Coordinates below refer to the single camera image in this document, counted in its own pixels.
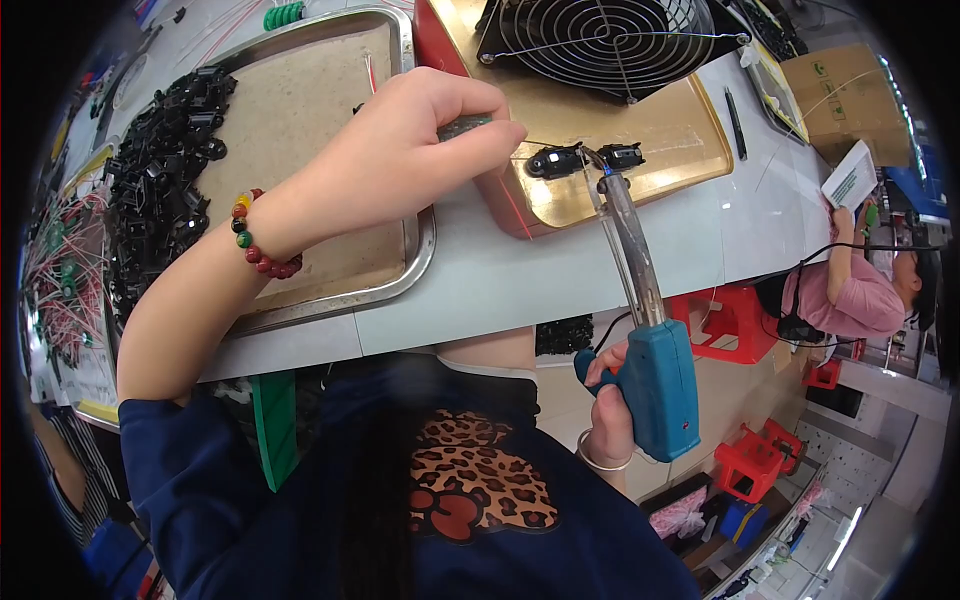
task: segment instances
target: fan grille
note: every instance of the fan grille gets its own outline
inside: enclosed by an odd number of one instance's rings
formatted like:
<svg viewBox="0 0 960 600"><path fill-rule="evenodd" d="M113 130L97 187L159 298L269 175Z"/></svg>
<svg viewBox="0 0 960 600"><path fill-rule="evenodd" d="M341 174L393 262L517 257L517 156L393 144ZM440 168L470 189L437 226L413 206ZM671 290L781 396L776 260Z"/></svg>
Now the fan grille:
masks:
<svg viewBox="0 0 960 600"><path fill-rule="evenodd" d="M489 28L499 29L505 52L481 61L513 56L545 77L628 102L695 71L715 40L703 0L503 0Z"/></svg>

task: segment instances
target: fluorescent light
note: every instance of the fluorescent light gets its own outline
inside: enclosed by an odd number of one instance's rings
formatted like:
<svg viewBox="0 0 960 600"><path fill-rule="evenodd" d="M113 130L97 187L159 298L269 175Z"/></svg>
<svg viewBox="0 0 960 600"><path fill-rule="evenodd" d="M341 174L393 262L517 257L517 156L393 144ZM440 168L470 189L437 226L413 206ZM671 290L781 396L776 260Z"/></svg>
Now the fluorescent light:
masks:
<svg viewBox="0 0 960 600"><path fill-rule="evenodd" d="M860 520L860 513L863 512L863 507L856 507L856 512L853 513L853 521L850 523L850 527L847 529L847 533L844 534L843 539L840 540L840 545L837 546L836 552L833 553L833 558L830 559L830 562L827 563L827 570L832 571L836 566L837 561L840 559L840 554L843 552L844 548L847 547L847 542L850 541L850 536L853 535L853 528L856 527L856 522Z"/></svg>

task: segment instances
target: beaded bracelet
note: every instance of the beaded bracelet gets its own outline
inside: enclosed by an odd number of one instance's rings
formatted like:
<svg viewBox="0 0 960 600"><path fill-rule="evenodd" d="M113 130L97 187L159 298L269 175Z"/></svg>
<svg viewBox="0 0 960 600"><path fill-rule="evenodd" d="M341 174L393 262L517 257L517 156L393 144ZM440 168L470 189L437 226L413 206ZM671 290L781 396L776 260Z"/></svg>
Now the beaded bracelet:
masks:
<svg viewBox="0 0 960 600"><path fill-rule="evenodd" d="M277 279L286 279L303 267L303 254L297 254L287 262L277 262L253 245L253 236L247 231L247 210L253 201L262 195L263 190L255 187L237 196L236 204L230 211L230 216L233 217L230 229L237 234L237 246L244 249L244 258L247 262L256 265L258 273Z"/></svg>

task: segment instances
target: silver bangle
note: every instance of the silver bangle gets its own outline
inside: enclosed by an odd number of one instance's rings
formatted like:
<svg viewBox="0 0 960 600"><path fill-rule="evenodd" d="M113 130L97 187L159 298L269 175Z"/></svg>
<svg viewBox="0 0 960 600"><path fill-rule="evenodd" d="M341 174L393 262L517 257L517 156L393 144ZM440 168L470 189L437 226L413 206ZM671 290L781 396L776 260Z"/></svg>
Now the silver bangle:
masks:
<svg viewBox="0 0 960 600"><path fill-rule="evenodd" d="M623 470L624 468L627 467L627 465L630 464L630 461L634 460L634 455L631 454L630 458L627 459L627 462L624 463L623 465L620 465L619 467L600 467L599 465L591 461L589 456L587 456L586 452L584 452L584 440L587 438L588 435L590 435L591 431L593 431L593 427L591 427L590 429L585 429L584 432L580 434L580 437L577 438L577 456L580 457L580 460L587 463L587 465L590 468L595 468L597 470L602 470L610 473L610 472Z"/></svg>

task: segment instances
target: striped shirt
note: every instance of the striped shirt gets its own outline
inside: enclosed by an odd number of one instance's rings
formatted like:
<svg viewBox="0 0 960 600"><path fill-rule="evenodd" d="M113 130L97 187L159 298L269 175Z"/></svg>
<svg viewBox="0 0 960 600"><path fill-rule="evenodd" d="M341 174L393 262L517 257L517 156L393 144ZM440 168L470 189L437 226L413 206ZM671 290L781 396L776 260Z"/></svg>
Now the striped shirt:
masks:
<svg viewBox="0 0 960 600"><path fill-rule="evenodd" d="M55 415L47 418L53 425L57 433L66 442L67 447L77 458L77 462L84 468L86 474L86 486L84 491L84 505L82 510L77 510L63 490L57 483L54 476L53 466L50 464L50 458L40 440L34 434L34 443L40 456L40 461L46 468L47 483L53 492L54 501L60 508L60 514L63 516L64 523L73 536L77 544L83 548L90 543L93 537L93 531L109 516L108 496L119 498L116 484L113 477L97 449L93 434L90 431L90 425L77 419L72 410L57 411Z"/></svg>

